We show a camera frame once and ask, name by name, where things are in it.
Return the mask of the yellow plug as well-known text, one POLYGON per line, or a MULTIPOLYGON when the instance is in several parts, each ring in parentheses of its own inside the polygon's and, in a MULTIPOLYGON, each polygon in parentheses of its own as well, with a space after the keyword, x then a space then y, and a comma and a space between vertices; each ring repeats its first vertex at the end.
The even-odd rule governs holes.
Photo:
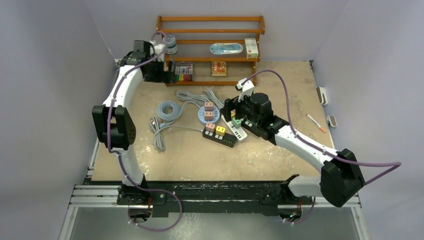
POLYGON ((224 136, 225 134, 226 134, 226 128, 225 127, 223 127, 223 126, 217 126, 216 128, 215 128, 215 133, 217 134, 217 135, 219 135, 219 136, 224 136))

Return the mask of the pink plug round socket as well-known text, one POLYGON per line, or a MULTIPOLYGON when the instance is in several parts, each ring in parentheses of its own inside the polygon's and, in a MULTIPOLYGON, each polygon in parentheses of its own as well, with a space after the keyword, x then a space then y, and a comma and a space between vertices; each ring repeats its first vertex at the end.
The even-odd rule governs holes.
POLYGON ((204 110, 206 112, 212 112, 214 110, 214 103, 210 102, 210 101, 205 102, 204 103, 204 110))
POLYGON ((205 111, 203 114, 205 121, 212 121, 214 119, 214 112, 213 111, 205 111))

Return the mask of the round blue power socket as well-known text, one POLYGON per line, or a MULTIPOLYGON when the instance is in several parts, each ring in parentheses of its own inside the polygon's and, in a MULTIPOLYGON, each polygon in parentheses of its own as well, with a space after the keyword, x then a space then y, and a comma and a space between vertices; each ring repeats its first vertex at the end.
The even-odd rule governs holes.
POLYGON ((200 121, 200 123, 203 125, 203 126, 205 126, 207 123, 213 123, 213 124, 216 124, 216 123, 218 123, 219 122, 219 120, 220 120, 220 111, 219 111, 219 109, 216 107, 216 106, 214 106, 214 109, 213 109, 213 113, 214 113, 214 118, 213 118, 213 120, 211 120, 211 121, 205 121, 204 120, 204 112, 205 112, 205 109, 204 109, 204 106, 202 106, 199 110, 198 110, 198 112, 197 112, 197 117, 198 117, 198 119, 199 119, 199 121, 200 121))

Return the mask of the black power strip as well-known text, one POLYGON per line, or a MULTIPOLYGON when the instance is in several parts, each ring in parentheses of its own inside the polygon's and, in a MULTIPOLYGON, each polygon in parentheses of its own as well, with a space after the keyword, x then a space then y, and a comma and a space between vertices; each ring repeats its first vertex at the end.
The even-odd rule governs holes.
POLYGON ((215 132, 208 131, 206 128, 203 129, 202 136, 208 140, 230 148, 233 148, 237 141, 237 137, 232 134, 225 133, 224 135, 219 135, 215 132))

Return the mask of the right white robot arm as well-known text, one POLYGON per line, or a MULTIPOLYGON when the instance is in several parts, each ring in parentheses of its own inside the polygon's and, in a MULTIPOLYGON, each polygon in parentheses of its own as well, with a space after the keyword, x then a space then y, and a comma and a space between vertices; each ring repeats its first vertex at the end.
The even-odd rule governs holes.
POLYGON ((327 147, 292 128, 288 121, 274 114, 266 94, 228 98, 220 112, 226 120, 235 113, 246 130, 294 153, 319 172, 319 176, 295 174, 285 180, 280 191, 284 202, 292 204, 300 197, 323 197, 340 208, 366 185, 352 151, 327 147))

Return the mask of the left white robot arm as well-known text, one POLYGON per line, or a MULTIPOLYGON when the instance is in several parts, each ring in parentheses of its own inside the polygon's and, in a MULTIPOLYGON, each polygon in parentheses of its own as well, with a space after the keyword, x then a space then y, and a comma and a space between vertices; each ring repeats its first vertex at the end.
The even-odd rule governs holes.
POLYGON ((137 162, 133 146, 137 130, 128 108, 138 84, 149 75, 157 77, 163 72, 167 48, 165 43, 154 40, 136 40, 133 50, 117 63, 116 82, 109 96, 92 108, 97 138, 119 164, 119 194, 138 205, 148 201, 150 190, 137 162))

